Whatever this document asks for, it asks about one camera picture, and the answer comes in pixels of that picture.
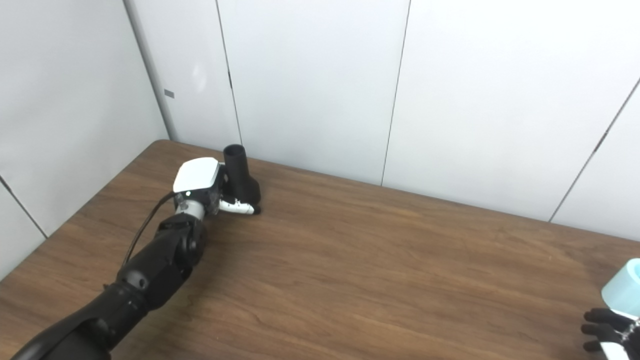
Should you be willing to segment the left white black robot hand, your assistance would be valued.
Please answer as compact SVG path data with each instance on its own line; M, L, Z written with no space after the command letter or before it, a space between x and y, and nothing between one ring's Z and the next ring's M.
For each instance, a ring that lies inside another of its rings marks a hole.
M250 175L247 158L214 157L186 161L178 169L173 183L176 214L203 221L219 212L259 215L261 191Z

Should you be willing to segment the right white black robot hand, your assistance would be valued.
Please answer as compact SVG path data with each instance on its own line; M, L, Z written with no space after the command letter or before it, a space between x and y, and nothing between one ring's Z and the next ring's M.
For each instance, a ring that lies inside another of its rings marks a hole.
M607 360L640 358L640 319L607 308L592 308L583 313L580 330L595 337L583 344L587 353L602 353Z

